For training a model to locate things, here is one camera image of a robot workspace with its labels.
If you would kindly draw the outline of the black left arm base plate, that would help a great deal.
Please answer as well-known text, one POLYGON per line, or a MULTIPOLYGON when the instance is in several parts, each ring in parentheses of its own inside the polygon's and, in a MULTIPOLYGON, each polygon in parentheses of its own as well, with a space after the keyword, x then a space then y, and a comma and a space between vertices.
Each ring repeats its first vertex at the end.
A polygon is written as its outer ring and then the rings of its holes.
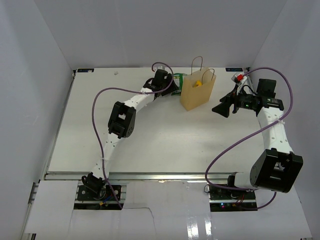
POLYGON ((94 193, 92 190, 84 185, 80 185, 77 192, 76 199, 78 201, 115 201, 114 194, 108 185, 102 188, 98 193, 94 193))

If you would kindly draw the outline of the green snack packet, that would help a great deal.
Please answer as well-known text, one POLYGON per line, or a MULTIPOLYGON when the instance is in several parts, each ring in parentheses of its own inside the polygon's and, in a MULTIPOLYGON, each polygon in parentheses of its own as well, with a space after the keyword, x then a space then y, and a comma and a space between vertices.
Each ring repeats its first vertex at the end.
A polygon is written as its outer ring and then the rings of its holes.
POLYGON ((187 75, 187 74, 185 74, 185 73, 175 73, 175 74, 173 75, 174 83, 176 84, 177 89, 174 90, 174 91, 171 93, 172 96, 180 96, 180 95, 181 95, 182 86, 183 86, 183 81, 184 81, 184 77, 185 77, 186 75, 187 75))

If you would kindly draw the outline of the yellow snack packet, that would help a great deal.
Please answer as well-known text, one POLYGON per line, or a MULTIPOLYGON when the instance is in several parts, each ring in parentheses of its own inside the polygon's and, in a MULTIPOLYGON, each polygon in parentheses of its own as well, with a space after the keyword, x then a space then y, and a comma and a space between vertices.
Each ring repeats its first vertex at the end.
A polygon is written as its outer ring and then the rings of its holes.
POLYGON ((197 80, 193 87, 196 88, 196 87, 200 87, 201 85, 202 85, 202 82, 197 80))

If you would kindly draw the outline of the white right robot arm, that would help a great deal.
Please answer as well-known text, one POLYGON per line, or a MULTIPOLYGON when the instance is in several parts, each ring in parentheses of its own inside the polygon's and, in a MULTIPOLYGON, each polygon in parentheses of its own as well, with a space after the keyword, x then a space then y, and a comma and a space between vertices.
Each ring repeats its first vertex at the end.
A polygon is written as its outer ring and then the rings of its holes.
POLYGON ((212 111, 227 118, 239 109, 255 112, 260 128, 264 150, 247 172, 236 172, 229 176, 226 195, 236 200, 244 189, 266 189, 287 193, 291 190, 302 166, 303 158, 294 154, 281 119, 284 114, 282 100, 276 98, 276 81, 260 79, 254 92, 246 92, 246 79, 236 81, 231 92, 220 99, 212 111))

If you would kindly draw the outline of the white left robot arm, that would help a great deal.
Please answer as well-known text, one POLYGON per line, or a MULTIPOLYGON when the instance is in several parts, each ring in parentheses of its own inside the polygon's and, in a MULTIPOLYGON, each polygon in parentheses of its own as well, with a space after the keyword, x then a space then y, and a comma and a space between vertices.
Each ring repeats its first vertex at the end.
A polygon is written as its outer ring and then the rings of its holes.
POLYGON ((137 113, 158 97, 171 94, 177 89, 174 73, 158 68, 154 77, 148 79, 140 91, 107 87, 96 94, 92 103, 91 121, 101 150, 101 158, 87 176, 81 177, 83 185, 92 198, 100 200, 105 196, 105 185, 109 184, 111 156, 121 140, 130 137, 133 133, 137 113), (114 103, 107 123, 107 139, 105 143, 102 143, 95 123, 95 107, 98 97, 109 90, 134 93, 135 95, 124 102, 114 103))

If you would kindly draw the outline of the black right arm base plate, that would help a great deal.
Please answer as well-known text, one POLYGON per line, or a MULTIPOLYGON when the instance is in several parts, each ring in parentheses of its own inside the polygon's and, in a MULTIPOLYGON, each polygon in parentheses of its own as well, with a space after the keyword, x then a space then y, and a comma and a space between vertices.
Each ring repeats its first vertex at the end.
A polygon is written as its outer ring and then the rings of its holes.
POLYGON ((223 188, 217 188, 209 184, 206 184, 203 190, 206 194, 209 194, 209 199, 213 201, 256 199, 256 195, 253 191, 228 190, 223 188))

